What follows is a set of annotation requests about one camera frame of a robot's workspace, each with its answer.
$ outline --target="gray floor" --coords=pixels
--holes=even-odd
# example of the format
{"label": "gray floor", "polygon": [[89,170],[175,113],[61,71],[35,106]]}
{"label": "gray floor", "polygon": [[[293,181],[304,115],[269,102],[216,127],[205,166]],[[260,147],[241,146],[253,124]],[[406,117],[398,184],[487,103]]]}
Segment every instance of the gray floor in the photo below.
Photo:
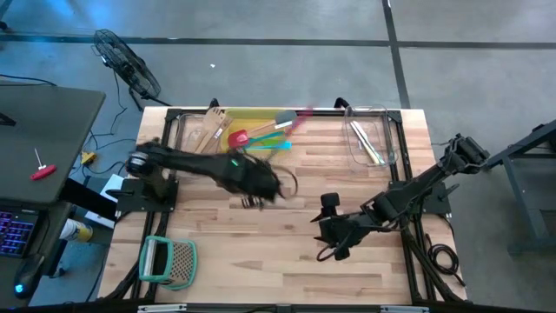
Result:
{"label": "gray floor", "polygon": [[[553,1],[390,3],[399,40],[556,42]],[[109,28],[131,37],[388,39],[380,0],[19,0],[3,20],[18,32],[39,35],[87,35]],[[336,97],[345,97],[356,104],[400,108],[389,48],[131,47],[161,83],[161,99],[174,104],[207,105],[217,97],[222,104],[237,106],[328,107]],[[9,42],[0,43],[0,48],[3,74],[106,92],[93,131],[107,131],[119,111],[116,86],[112,72],[89,44]],[[400,55],[411,107],[425,110],[433,142],[461,132],[497,152],[556,117],[556,50],[401,49]],[[102,138],[100,144],[136,135],[141,114],[127,89],[122,89],[121,99],[129,109],[119,120],[116,135]],[[95,169],[123,160],[132,145],[123,142],[98,151]],[[434,148],[439,157],[442,149]],[[74,178],[83,180],[81,172]],[[450,182],[461,184],[451,203],[469,298],[482,304],[554,310],[556,257],[511,258],[506,253],[509,243],[525,238],[526,226],[504,172],[457,176]],[[33,304],[83,301],[103,251],[95,245],[71,246],[63,261],[75,270],[42,281]]]}

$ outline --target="fan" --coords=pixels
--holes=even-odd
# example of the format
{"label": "fan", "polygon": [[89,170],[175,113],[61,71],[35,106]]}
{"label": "fan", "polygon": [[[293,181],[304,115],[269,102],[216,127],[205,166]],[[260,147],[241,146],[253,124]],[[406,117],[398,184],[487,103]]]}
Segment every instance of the fan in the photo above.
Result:
{"label": "fan", "polygon": [[111,30],[97,30],[94,36],[95,48],[103,60],[104,65],[110,67],[129,86],[129,94],[136,102],[137,108],[142,107],[133,95],[133,90],[142,99],[153,100],[160,104],[171,106],[158,100],[160,84],[150,72],[140,57]]}

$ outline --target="keyboard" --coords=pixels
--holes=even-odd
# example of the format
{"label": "keyboard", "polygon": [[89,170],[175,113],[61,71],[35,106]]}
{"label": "keyboard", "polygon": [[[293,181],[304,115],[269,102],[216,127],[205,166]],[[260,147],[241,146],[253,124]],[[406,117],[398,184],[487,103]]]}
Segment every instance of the keyboard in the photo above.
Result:
{"label": "keyboard", "polygon": [[0,256],[25,257],[39,212],[0,206]]}

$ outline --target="yellow tray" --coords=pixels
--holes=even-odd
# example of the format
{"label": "yellow tray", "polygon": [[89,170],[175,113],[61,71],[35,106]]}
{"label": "yellow tray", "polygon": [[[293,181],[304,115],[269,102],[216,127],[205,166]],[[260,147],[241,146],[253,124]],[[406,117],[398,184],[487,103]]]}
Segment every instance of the yellow tray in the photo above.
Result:
{"label": "yellow tray", "polygon": [[[228,136],[239,130],[252,130],[262,126],[265,123],[274,121],[276,114],[284,110],[253,110],[253,109],[226,109],[226,115],[233,117],[234,120],[229,127],[224,130],[220,139],[221,151],[228,150]],[[276,137],[275,139],[267,139],[261,144],[270,145],[283,142],[284,137]],[[257,157],[264,157],[270,153],[270,150],[250,150],[249,154]]]}

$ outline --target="butcher block tabletop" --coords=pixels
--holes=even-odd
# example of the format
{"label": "butcher block tabletop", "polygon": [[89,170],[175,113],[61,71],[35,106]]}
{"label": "butcher block tabletop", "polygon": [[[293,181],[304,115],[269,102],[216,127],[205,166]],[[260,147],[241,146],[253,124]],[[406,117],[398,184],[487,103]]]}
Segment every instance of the butcher block tabletop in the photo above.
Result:
{"label": "butcher block tabletop", "polygon": [[[137,143],[162,136],[168,108],[145,108]],[[409,160],[414,176],[435,164],[423,110],[401,110]],[[183,131],[182,148],[188,146],[202,117],[189,116],[180,130],[175,123],[169,145]],[[370,123],[377,122],[369,117]],[[180,187],[175,211],[170,215],[167,237],[195,242],[198,266],[193,284],[185,290],[158,288],[158,303],[311,303],[311,304],[409,304],[405,259],[400,233],[371,233],[351,249],[351,257],[317,262],[324,243],[318,223],[320,196],[338,192],[338,213],[359,206],[387,188],[388,167],[355,166],[347,153],[343,117],[310,117],[289,138],[292,149],[278,154],[273,165],[291,170],[298,179],[297,196],[269,203],[263,210],[244,209],[241,198],[219,188],[207,177],[178,172]],[[392,134],[394,151],[399,143]],[[397,163],[400,179],[404,172]],[[278,172],[293,190],[293,180]],[[145,213],[127,215],[114,230],[98,296],[108,295],[137,259]],[[433,243],[455,249],[447,223],[437,216],[422,218]],[[153,231],[158,224],[154,222]],[[426,296],[418,262],[420,293]],[[466,298],[453,276],[442,276],[455,294]]]}

